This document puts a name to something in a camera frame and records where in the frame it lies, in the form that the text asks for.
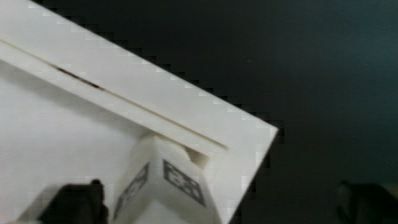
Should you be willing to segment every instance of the black surface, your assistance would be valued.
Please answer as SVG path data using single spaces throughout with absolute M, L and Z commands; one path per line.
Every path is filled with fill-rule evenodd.
M 340 181 L 398 182 L 398 2 L 45 4 L 285 130 L 237 223 L 337 223 Z

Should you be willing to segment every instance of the printed label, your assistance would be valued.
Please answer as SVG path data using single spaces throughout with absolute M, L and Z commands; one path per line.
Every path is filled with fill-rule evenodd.
M 139 173 L 139 175 L 129 185 L 129 188 L 122 194 L 120 201 L 118 201 L 118 207 L 116 207 L 115 220 L 118 219 L 122 211 L 127 207 L 127 204 L 129 204 L 131 200 L 134 199 L 134 196 L 138 195 L 138 193 L 145 187 L 145 184 L 148 182 L 148 173 L 150 173 L 150 164 L 147 164 L 147 166 L 141 170 L 141 173 Z
M 184 191 L 184 193 L 200 202 L 200 204 L 207 207 L 202 185 L 166 160 L 164 160 L 164 175 L 168 182 Z

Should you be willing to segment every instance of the dark background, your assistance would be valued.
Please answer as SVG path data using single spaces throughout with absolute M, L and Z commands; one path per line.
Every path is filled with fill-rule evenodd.
M 234 223 L 338 223 L 340 181 L 398 182 L 398 2 L 45 5 L 282 128 Z

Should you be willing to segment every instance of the black object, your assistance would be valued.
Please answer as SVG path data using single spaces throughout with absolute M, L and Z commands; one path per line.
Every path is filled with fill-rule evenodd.
M 104 184 L 67 185 L 58 193 L 40 221 L 45 224 L 107 224 L 109 209 L 104 205 Z
M 398 200 L 379 184 L 340 185 L 342 224 L 398 224 Z

